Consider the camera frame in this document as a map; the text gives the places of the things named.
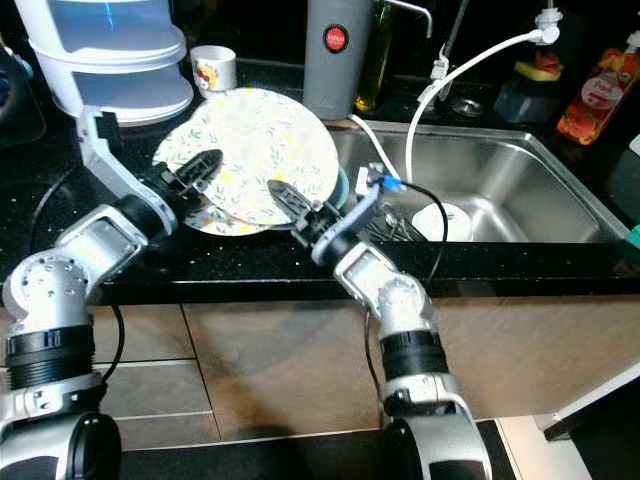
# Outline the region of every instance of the mug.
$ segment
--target mug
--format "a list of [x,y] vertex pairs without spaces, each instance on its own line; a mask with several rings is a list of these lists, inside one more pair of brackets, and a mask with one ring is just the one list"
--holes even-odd
[[200,45],[191,49],[193,79],[204,98],[236,88],[236,54],[227,47]]

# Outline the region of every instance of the glass bottle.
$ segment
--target glass bottle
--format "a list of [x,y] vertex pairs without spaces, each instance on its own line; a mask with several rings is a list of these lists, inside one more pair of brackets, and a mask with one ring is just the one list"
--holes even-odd
[[373,110],[378,104],[378,96],[389,57],[393,16],[394,7],[381,1],[371,28],[371,36],[355,100],[356,108],[361,112]]

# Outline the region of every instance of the gray thermos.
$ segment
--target gray thermos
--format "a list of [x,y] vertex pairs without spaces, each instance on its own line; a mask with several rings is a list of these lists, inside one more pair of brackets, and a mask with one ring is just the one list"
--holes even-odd
[[375,0],[309,0],[303,103],[323,120],[353,106]]

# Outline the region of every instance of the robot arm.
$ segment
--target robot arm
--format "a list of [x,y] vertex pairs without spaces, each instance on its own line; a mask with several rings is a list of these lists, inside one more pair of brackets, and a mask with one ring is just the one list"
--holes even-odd
[[203,152],[175,173],[160,164],[139,181],[102,138],[114,132],[115,118],[97,109],[78,120],[84,165],[118,200],[69,227],[52,249],[23,260],[4,285],[4,304],[16,320],[7,337],[10,391],[0,419],[0,476],[8,480],[117,478],[120,439],[115,422],[99,413],[106,384],[92,367],[87,303],[149,239],[177,229],[221,164],[220,151]]
[[294,237],[380,322],[386,377],[383,405],[392,456],[389,478],[491,480],[489,456],[449,373],[436,331],[431,300],[422,285],[357,232],[373,214],[381,192],[369,194],[344,218],[329,203],[312,205],[294,187],[270,181],[269,189],[292,220]]

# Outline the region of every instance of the blue cable connector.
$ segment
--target blue cable connector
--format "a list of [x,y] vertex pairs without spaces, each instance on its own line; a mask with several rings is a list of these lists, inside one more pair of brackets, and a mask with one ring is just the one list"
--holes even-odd
[[382,179],[382,186],[386,190],[391,190],[392,192],[401,192],[405,190],[404,185],[402,185],[402,181],[392,177],[391,175],[385,175]]

